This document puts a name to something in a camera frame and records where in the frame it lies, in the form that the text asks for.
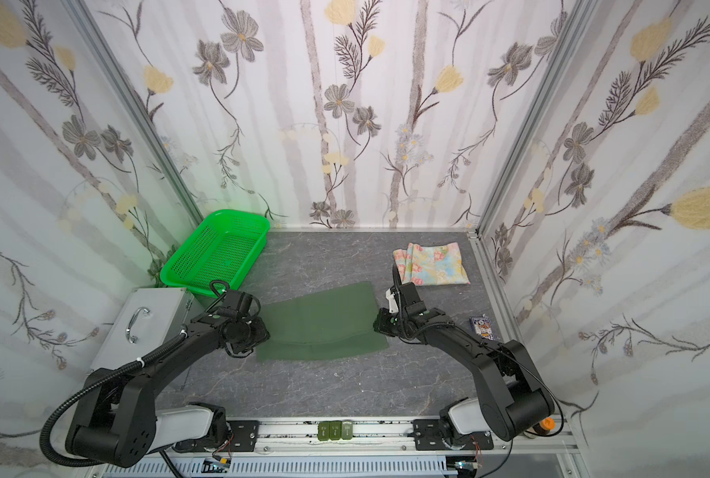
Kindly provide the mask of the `floral pastel skirt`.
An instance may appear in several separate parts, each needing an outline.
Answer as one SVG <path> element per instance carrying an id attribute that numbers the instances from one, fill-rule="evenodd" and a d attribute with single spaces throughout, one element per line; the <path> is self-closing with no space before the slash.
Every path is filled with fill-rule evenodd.
<path id="1" fill-rule="evenodd" d="M 410 243 L 394 250 L 393 258 L 403 284 L 416 286 L 468 285 L 468 274 L 458 243 L 420 246 Z"/>

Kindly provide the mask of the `dark green skirt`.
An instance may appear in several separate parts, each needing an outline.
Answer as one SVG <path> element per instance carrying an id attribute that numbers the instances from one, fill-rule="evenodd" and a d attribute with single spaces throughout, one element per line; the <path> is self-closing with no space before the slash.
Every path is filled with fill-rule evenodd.
<path id="1" fill-rule="evenodd" d="M 267 305 L 261 318 L 271 337 L 257 347 L 257 359 L 309 362 L 380 352 L 389 343 L 373 329 L 378 312 L 369 282 Z"/>

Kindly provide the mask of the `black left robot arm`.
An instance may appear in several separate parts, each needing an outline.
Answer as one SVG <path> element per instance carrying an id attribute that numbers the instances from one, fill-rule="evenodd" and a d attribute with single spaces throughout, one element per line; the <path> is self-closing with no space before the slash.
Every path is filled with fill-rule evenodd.
<path id="1" fill-rule="evenodd" d="M 243 359 L 269 339 L 261 302 L 227 290 L 175 338 L 115 370 L 100 368 L 72 396 L 74 410 L 65 449 L 85 466 L 130 467 L 150 452 L 181 442 L 220 448 L 233 435 L 221 406 L 191 404 L 169 416 L 157 410 L 159 394 L 205 356 L 224 351 Z"/>

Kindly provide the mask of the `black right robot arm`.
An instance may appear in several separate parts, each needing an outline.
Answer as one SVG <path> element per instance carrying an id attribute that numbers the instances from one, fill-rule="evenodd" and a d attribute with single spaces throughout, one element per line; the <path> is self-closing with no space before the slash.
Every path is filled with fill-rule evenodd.
<path id="1" fill-rule="evenodd" d="M 474 336 L 445 312 L 429 309 L 412 283 L 397 284 L 386 293 L 374 330 L 410 345 L 438 349 L 471 375 L 484 424 L 506 441 L 552 416 L 552 393 L 523 344 L 501 343 Z"/>

